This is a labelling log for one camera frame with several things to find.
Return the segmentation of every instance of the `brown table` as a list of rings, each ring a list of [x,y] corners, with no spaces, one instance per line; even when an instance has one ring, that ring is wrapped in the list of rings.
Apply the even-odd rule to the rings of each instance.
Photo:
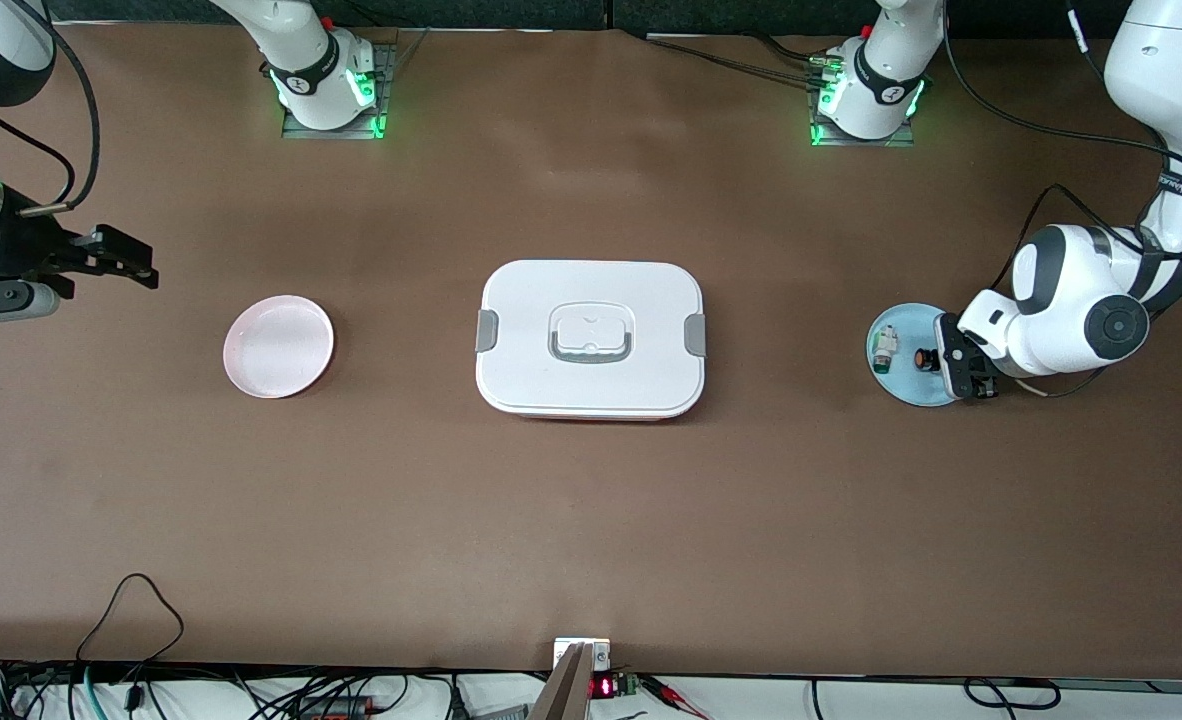
[[[1182,677],[1182,304],[1063,401],[916,410],[862,357],[884,306],[989,283],[1044,184],[1126,222],[1157,160],[1006,127],[939,65],[914,150],[810,147],[800,92],[619,32],[435,33],[387,140],[280,141],[239,28],[64,32],[105,141],[65,222],[151,242],[162,284],[80,279],[0,325],[0,656],[70,657],[143,570],[187,616],[175,660],[522,669],[585,633],[658,672]],[[961,56],[1015,113],[1139,136],[1070,43]],[[7,118],[83,163],[66,69]],[[1,132],[0,173],[59,184]],[[485,279],[564,257],[699,279],[691,413],[478,396]],[[338,356],[303,396],[245,397],[222,337],[285,292],[330,311]],[[92,655],[170,629],[137,588]]]

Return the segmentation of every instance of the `white cable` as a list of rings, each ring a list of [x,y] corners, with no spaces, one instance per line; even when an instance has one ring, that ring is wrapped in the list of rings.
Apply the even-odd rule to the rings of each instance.
[[[1031,387],[1030,384],[1026,384],[1018,378],[1013,378],[1013,382],[1017,383],[1017,387],[1025,389],[1026,393],[1033,393],[1033,395],[1039,395],[1040,397],[1048,397],[1048,393],[1045,393],[1040,388]]]
[[[1080,27],[1080,15],[1077,15],[1074,8],[1067,9],[1067,19],[1071,20],[1071,32],[1074,32],[1074,44],[1080,46],[1080,54],[1089,54],[1089,40],[1084,38],[1084,28]]]

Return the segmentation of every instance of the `white floor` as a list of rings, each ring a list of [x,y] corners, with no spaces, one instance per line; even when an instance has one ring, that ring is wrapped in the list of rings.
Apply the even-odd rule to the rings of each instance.
[[[801,680],[663,677],[664,682],[689,698],[712,720],[816,720],[808,701],[808,685]],[[304,680],[258,680],[253,692],[262,698],[279,696]],[[165,720],[249,720],[254,707],[245,694],[222,682],[152,683]],[[372,694],[384,706],[400,694],[400,676],[377,677],[362,693]],[[472,715],[532,703],[541,690],[539,680],[519,674],[459,675]],[[99,703],[108,720],[128,720],[123,711],[128,685],[97,685]],[[985,688],[979,696],[985,698]],[[27,690],[20,690],[15,702],[28,702]],[[1047,690],[1008,690],[1011,701],[1048,700]],[[1018,711],[1026,720],[1182,720],[1182,694],[1158,694],[1110,690],[1064,690],[1061,705],[1052,711]],[[449,693],[444,683],[411,679],[404,700],[382,716],[385,720],[444,720]],[[900,685],[865,682],[823,682],[819,700],[825,720],[1007,720],[1004,711],[975,706],[960,685]],[[66,719],[66,688],[44,693],[44,715],[48,720]],[[615,700],[593,701],[592,720],[618,720],[644,711],[642,720],[691,720],[681,712],[660,705],[647,694]],[[76,688],[74,720],[97,720],[83,690]],[[161,720],[151,703],[135,712],[135,720]],[[41,720],[32,712],[30,720]]]

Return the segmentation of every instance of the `green led light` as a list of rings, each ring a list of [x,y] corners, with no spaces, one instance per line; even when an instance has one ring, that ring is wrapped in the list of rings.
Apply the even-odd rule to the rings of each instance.
[[[348,70],[348,85],[352,86],[355,100],[368,106],[374,104],[374,78],[366,74],[356,74]]]
[[[920,102],[920,95],[922,95],[923,92],[924,92],[924,82],[920,82],[920,85],[915,87],[914,95],[911,95],[911,104],[907,105],[907,118],[910,118],[911,115],[915,115],[916,102]]]

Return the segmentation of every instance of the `white plate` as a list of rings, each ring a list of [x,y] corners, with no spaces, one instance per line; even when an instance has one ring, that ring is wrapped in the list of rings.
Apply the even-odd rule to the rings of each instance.
[[[335,325],[306,297],[275,296],[240,313],[222,346],[226,377],[253,397],[288,397],[320,378]]]

